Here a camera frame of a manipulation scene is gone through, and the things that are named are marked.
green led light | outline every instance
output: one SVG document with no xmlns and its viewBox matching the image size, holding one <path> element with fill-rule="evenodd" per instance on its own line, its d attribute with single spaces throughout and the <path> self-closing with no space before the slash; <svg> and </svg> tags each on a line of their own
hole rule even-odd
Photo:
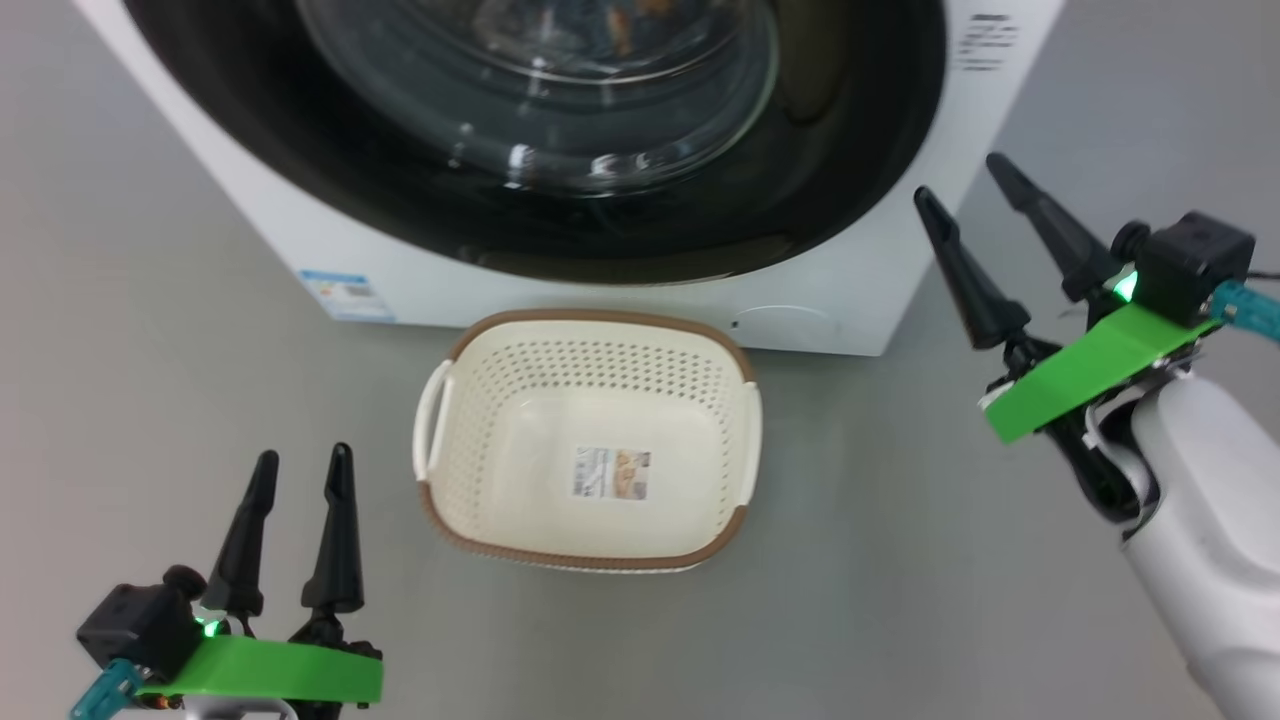
<svg viewBox="0 0 1280 720">
<path fill-rule="evenodd" d="M 1124 279 L 1116 283 L 1111 292 L 1119 295 L 1125 302 L 1133 302 L 1133 291 L 1138 287 L 1138 270 L 1129 273 Z"/>
</svg>

sticker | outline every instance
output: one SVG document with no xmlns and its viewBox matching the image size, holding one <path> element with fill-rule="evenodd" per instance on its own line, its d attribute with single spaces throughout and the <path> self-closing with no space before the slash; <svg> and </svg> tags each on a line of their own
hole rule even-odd
<svg viewBox="0 0 1280 720">
<path fill-rule="evenodd" d="M 645 500 L 649 497 L 649 452 L 580 447 L 573 462 L 573 497 Z"/>
<path fill-rule="evenodd" d="M 961 70 L 995 72 L 1018 44 L 1021 28 L 1010 15 L 977 13 L 960 33 L 955 59 Z"/>
<path fill-rule="evenodd" d="M 365 275 L 301 270 L 298 277 L 334 320 L 394 323 L 396 315 Z"/>
</svg>

basket label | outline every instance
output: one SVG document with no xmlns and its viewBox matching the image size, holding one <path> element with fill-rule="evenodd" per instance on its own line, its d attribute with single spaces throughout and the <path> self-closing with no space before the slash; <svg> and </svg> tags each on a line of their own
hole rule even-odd
<svg viewBox="0 0 1280 720">
<path fill-rule="evenodd" d="M 589 500 L 645 500 L 649 497 L 649 456 L 643 450 L 579 447 L 573 462 L 573 497 Z"/>
</svg>

basket handle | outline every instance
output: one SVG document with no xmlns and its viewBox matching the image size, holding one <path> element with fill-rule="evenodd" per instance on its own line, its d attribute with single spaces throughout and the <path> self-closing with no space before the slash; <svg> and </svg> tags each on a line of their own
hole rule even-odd
<svg viewBox="0 0 1280 720">
<path fill-rule="evenodd" d="M 452 366 L 453 360 L 440 363 L 426 380 L 422 397 L 417 401 L 417 414 L 413 416 L 413 474 L 420 483 L 426 482 L 438 460 L 433 441 L 438 439 L 440 430 L 444 429 L 445 411 L 442 409 L 436 416 L 435 409 L 440 405 L 440 396 L 444 395 L 447 375 Z"/>
<path fill-rule="evenodd" d="M 764 443 L 764 409 L 760 406 L 760 387 L 745 384 L 746 466 L 742 468 L 742 491 L 737 503 L 748 505 L 755 493 L 755 480 L 760 474 L 760 446 Z"/>
</svg>

washing machine door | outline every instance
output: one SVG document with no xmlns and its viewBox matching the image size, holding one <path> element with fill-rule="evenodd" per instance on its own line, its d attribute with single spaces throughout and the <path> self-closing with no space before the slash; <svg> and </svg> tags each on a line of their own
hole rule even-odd
<svg viewBox="0 0 1280 720">
<path fill-rule="evenodd" d="M 125 0 L 262 161 L 404 242 L 590 283 L 751 272 L 901 177 L 941 0 Z"/>
</svg>

